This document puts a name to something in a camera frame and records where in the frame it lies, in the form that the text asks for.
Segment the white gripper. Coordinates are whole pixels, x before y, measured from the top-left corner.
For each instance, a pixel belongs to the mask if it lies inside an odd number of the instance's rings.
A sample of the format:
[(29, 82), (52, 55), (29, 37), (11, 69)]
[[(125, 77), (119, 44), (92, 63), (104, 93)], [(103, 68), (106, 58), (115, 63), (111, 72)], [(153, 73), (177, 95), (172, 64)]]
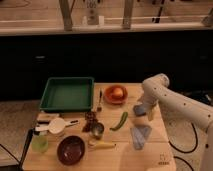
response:
[(157, 99), (150, 95), (149, 93), (144, 92), (141, 97), (138, 99), (142, 103), (142, 108), (145, 112), (148, 112), (147, 117), (149, 121), (154, 119), (155, 106), (157, 104)]

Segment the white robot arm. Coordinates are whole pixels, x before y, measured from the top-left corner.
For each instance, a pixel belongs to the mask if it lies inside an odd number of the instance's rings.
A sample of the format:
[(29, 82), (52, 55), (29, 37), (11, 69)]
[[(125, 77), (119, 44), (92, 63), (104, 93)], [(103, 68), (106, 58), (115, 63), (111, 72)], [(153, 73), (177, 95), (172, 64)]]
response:
[(170, 80), (161, 73), (142, 82), (143, 94), (139, 98), (142, 109), (149, 120), (154, 118), (158, 102), (179, 111), (187, 120), (196, 124), (207, 134), (206, 147), (201, 160), (200, 171), (213, 171), (213, 107), (176, 93), (168, 88)]

